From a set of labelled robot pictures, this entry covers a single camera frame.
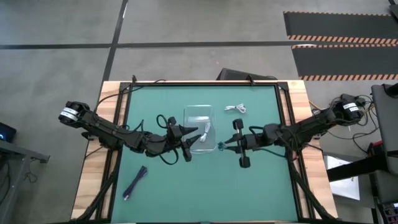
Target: concrete floor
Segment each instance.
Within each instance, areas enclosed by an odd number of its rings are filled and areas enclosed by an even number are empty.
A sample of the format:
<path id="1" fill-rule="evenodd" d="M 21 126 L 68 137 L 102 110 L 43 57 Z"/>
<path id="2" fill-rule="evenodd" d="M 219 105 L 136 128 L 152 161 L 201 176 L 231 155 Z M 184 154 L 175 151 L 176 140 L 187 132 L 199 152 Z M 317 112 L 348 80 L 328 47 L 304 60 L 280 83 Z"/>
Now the concrete floor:
<path id="1" fill-rule="evenodd" d="M 122 0 L 0 0 L 0 44 L 111 43 Z M 283 11 L 383 14 L 382 0 L 130 0 L 120 43 L 287 40 Z M 81 131 L 58 122 L 68 100 L 94 107 L 108 49 L 0 50 L 0 121 L 17 128 L 16 144 L 51 155 L 32 164 L 39 176 L 26 183 L 13 223 L 49 223 L 70 218 L 87 142 Z M 214 80 L 223 67 L 279 79 L 297 79 L 289 47 L 119 49 L 110 80 Z M 370 93 L 379 81 L 307 82 L 319 106 L 342 94 Z M 333 128 L 351 137 L 372 126 Z M 374 133 L 359 140 L 366 147 Z M 351 141 L 324 136 L 325 151 L 363 157 Z M 336 199 L 346 221 L 371 222 L 368 208 Z"/>

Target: clear plastic container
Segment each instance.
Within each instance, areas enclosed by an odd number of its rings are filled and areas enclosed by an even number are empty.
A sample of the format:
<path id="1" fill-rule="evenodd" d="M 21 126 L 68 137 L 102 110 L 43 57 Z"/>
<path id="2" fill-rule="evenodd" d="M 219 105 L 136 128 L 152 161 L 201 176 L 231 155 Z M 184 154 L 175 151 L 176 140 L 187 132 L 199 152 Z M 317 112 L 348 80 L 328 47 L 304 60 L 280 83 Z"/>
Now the clear plastic container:
<path id="1" fill-rule="evenodd" d="M 185 139 L 201 134 L 201 138 L 191 146 L 191 153 L 208 153 L 216 148 L 216 119 L 211 105 L 190 105 L 185 107 L 184 127 L 198 128 L 196 131 L 186 135 Z"/>

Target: wooden table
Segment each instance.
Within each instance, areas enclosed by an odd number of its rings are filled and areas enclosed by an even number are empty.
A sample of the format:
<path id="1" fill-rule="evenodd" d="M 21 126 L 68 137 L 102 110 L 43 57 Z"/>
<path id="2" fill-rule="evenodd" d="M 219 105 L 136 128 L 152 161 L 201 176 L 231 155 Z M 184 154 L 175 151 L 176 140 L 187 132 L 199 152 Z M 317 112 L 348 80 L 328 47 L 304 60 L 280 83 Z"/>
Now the wooden table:
<path id="1" fill-rule="evenodd" d="M 220 83 L 234 83 L 234 82 L 245 82 L 245 81 L 179 81 L 179 82 L 220 82 Z M 307 92 L 305 90 L 304 82 L 301 80 L 278 80 L 278 81 L 256 81 L 256 82 L 287 82 L 289 85 L 290 98 L 293 106 L 293 111 L 295 115 L 296 122 L 301 121 L 305 118 L 308 118 L 312 115 L 310 104 L 308 102 Z M 119 91 L 120 82 L 104 82 L 104 85 L 101 90 L 100 99 L 107 97 L 112 94 L 117 94 Z M 123 102 L 121 107 L 119 125 L 122 124 L 124 111 L 126 107 L 126 99 L 127 96 L 123 96 Z M 284 113 L 286 117 L 286 123 L 290 124 L 289 114 L 287 112 L 285 97 L 282 95 L 282 104 L 284 106 Z M 114 118 L 114 112 L 116 107 L 117 96 L 109 98 L 102 102 L 99 105 L 97 113 L 99 116 L 108 119 L 110 121 Z M 312 140 L 312 145 L 319 146 L 319 141 Z M 92 141 L 88 145 L 87 154 L 99 148 L 99 143 L 97 141 Z M 78 190 L 76 193 L 75 204 L 73 206 L 73 211 L 71 218 L 79 217 L 89 206 L 92 200 L 95 198 L 96 194 L 99 192 L 101 187 L 101 179 L 104 171 L 104 163 L 106 159 L 106 150 L 102 149 L 98 152 L 92 154 L 88 157 L 84 164 L 83 170 L 80 176 L 80 183 L 78 186 Z M 328 176 L 326 174 L 325 164 L 323 162 L 322 152 L 318 149 L 314 149 L 312 147 L 307 147 L 303 150 L 303 159 L 307 172 L 308 182 L 311 188 L 311 191 L 319 200 L 319 202 L 326 208 L 326 210 L 337 217 L 337 211 L 335 207 L 335 203 L 333 200 L 333 196 L 331 194 L 331 189 L 329 185 Z M 305 202 L 305 197 L 303 192 L 300 192 L 300 201 L 302 204 L 303 215 L 304 217 L 308 217 L 307 205 Z M 105 217 L 108 211 L 109 205 L 109 195 L 110 190 L 108 191 L 103 207 L 103 216 Z"/>

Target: green table mat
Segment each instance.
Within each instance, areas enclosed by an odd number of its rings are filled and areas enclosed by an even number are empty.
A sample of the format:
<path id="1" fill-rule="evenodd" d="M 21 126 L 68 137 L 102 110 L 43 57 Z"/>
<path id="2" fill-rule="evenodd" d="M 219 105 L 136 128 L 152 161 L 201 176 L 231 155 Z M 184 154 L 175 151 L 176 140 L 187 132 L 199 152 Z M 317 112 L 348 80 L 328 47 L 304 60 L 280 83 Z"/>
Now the green table mat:
<path id="1" fill-rule="evenodd" d="M 225 106 L 244 103 L 246 113 L 225 112 Z M 229 139 L 235 130 L 232 120 L 242 118 L 248 127 L 280 123 L 273 86 L 147 86 L 132 94 L 127 124 L 134 128 L 144 119 L 144 130 L 165 134 L 156 116 L 174 116 L 183 124 L 187 105 L 212 105 L 216 116 L 216 142 Z M 269 146 L 279 154 L 284 148 Z M 255 220 L 297 221 L 292 184 L 284 158 L 266 151 L 248 152 L 251 167 L 240 168 L 239 154 L 215 149 L 193 154 L 191 162 L 173 166 L 159 157 L 123 149 L 113 208 L 113 223 L 126 222 L 233 222 Z M 165 159 L 173 162 L 174 153 Z M 141 166 L 148 174 L 139 181 L 131 197 L 122 194 Z"/>

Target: white cable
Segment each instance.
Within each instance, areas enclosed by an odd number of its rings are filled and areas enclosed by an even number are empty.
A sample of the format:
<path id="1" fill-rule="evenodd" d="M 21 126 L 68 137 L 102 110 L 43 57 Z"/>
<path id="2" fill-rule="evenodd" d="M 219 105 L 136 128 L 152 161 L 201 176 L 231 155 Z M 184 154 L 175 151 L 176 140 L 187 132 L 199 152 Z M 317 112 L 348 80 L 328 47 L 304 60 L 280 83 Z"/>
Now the white cable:
<path id="1" fill-rule="evenodd" d="M 243 103 L 241 103 L 240 105 L 236 105 L 236 106 L 226 106 L 224 110 L 233 110 L 233 109 L 236 109 L 241 113 L 246 112 L 246 108 L 244 107 Z"/>
<path id="2" fill-rule="evenodd" d="M 206 127 L 205 127 L 205 133 L 204 134 L 202 134 L 202 136 L 200 137 L 200 139 L 199 139 L 199 141 L 200 142 L 205 142 L 206 141 L 206 137 L 207 137 L 207 133 L 209 132 L 209 130 L 210 130 L 210 122 L 207 122 L 206 123 Z"/>

